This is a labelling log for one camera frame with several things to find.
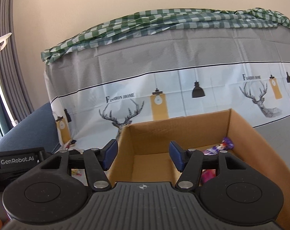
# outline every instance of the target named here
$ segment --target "cardboard box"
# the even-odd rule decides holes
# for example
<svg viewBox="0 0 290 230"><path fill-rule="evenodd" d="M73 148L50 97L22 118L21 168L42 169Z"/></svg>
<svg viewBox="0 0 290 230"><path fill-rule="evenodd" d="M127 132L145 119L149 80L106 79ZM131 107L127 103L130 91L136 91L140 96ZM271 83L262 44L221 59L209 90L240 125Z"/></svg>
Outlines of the cardboard box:
<svg viewBox="0 0 290 230"><path fill-rule="evenodd" d="M233 141L237 157L281 188L284 205L277 222L290 230L290 170L264 138L232 109L127 126L108 178L112 184L116 181L175 184L180 173L168 153L170 141L176 141L184 149L203 150L221 143L225 136Z"/></svg>

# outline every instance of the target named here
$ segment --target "purple candy wrapper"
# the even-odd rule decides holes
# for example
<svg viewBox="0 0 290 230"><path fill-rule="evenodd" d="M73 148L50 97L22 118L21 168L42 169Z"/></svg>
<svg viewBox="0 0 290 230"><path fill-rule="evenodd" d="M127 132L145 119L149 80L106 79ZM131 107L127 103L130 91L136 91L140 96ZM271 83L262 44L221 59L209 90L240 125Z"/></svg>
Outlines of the purple candy wrapper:
<svg viewBox="0 0 290 230"><path fill-rule="evenodd" d="M233 149L233 147L234 147L234 144L231 141L231 139L228 137L224 137L220 145L213 146L211 148L203 150L203 153L205 155L216 155L218 154L220 150L230 150L230 149Z"/></svg>

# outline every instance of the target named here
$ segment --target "sofa armrest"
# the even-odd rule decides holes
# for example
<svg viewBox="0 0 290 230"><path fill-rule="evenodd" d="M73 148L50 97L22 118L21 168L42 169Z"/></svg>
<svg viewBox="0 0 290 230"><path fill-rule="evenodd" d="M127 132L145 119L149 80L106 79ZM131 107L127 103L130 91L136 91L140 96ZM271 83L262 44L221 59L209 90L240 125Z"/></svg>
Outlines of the sofa armrest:
<svg viewBox="0 0 290 230"><path fill-rule="evenodd" d="M0 139L0 151L44 147L47 152L59 148L55 119L50 103L35 110Z"/></svg>

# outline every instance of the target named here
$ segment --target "circular button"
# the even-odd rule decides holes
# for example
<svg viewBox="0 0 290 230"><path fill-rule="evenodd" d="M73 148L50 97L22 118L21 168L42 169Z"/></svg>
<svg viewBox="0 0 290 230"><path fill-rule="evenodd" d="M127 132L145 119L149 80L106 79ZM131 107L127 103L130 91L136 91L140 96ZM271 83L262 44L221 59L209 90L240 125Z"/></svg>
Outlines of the circular button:
<svg viewBox="0 0 290 230"><path fill-rule="evenodd" d="M262 191L254 184L238 182L227 187L226 193L229 198L240 203L255 202L262 196Z"/></svg>
<svg viewBox="0 0 290 230"><path fill-rule="evenodd" d="M193 187L193 183L190 181L181 181L178 183L179 188L182 189L189 189L191 187Z"/></svg>
<svg viewBox="0 0 290 230"><path fill-rule="evenodd" d="M56 199L61 193L57 184L51 182L38 182L30 185L25 190L25 196L32 202L49 202Z"/></svg>
<svg viewBox="0 0 290 230"><path fill-rule="evenodd" d="M104 189L109 186L109 183L106 181L96 181L94 182L94 187L97 189Z"/></svg>

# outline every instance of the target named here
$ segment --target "black lamp print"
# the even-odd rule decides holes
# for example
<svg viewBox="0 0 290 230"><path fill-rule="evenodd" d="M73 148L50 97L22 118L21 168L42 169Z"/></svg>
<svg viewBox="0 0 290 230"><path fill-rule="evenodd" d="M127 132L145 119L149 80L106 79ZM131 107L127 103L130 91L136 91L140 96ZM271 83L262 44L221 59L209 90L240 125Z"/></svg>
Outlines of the black lamp print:
<svg viewBox="0 0 290 230"><path fill-rule="evenodd" d="M196 70L194 68L194 74L195 74L195 87L192 91L192 98L200 98L200 97L204 97L204 90L199 86L199 82L196 79Z"/></svg>
<svg viewBox="0 0 290 230"><path fill-rule="evenodd" d="M287 72L287 82L290 83L290 75Z"/></svg>
<svg viewBox="0 0 290 230"><path fill-rule="evenodd" d="M66 115L66 119L67 119L67 122L71 122L71 118L70 118L70 115L69 113L67 112L67 109L64 108L64 112L65 112L65 115Z"/></svg>

